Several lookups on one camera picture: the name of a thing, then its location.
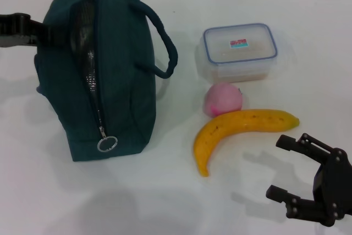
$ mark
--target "blue lid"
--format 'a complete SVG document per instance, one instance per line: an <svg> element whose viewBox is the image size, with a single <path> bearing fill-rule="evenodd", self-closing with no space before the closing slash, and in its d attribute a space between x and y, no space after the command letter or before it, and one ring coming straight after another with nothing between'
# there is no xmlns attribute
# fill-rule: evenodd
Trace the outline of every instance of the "blue lid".
<svg viewBox="0 0 352 235"><path fill-rule="evenodd" d="M263 23L210 28L204 31L203 39L207 58L216 65L277 56L271 30Z"/></svg>

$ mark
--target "sticker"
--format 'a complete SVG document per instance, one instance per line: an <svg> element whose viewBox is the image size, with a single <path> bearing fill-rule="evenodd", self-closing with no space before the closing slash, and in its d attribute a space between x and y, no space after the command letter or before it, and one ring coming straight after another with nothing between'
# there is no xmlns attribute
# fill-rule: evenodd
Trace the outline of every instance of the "sticker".
<svg viewBox="0 0 352 235"><path fill-rule="evenodd" d="M231 49L243 48L243 47L247 47L247 46L248 46L248 42L246 39L230 41L230 48Z"/></svg>

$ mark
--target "bag handle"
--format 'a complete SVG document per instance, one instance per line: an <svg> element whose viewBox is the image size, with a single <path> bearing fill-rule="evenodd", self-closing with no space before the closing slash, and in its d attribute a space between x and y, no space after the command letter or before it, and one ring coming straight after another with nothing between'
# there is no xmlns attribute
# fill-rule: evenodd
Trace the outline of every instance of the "bag handle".
<svg viewBox="0 0 352 235"><path fill-rule="evenodd" d="M169 78L173 74L174 69L177 65L178 54L177 54L176 47L172 43L172 40L165 32L163 23L161 22L159 16L154 12L154 10L151 9L145 3L141 1L133 1L129 3L129 6L134 10L144 13L150 19L154 27L157 29L161 39L163 40L166 50L169 53L169 59L170 59L166 72L161 71L155 65L138 63L137 66L142 69L153 72L156 76L160 78L163 78L163 79Z"/></svg>

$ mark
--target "banana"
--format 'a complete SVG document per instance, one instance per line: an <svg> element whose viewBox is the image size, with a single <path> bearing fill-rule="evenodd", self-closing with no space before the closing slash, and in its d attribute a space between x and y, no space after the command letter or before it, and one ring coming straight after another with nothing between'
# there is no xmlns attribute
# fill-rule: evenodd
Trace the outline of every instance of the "banana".
<svg viewBox="0 0 352 235"><path fill-rule="evenodd" d="M194 141L194 156L200 174L209 176L208 160L223 138L242 132L284 132L299 125L299 119L281 110L242 110L217 116Z"/></svg>

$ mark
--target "teal bag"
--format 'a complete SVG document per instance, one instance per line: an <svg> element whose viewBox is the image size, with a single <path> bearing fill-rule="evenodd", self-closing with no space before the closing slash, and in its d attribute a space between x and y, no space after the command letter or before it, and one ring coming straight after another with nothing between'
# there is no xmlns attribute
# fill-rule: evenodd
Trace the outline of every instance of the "teal bag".
<svg viewBox="0 0 352 235"><path fill-rule="evenodd" d="M146 16L169 53L155 66ZM155 75L169 78L178 55L157 14L140 0L54 0L37 44L39 92L66 131L73 161L140 153L156 117Z"/></svg>

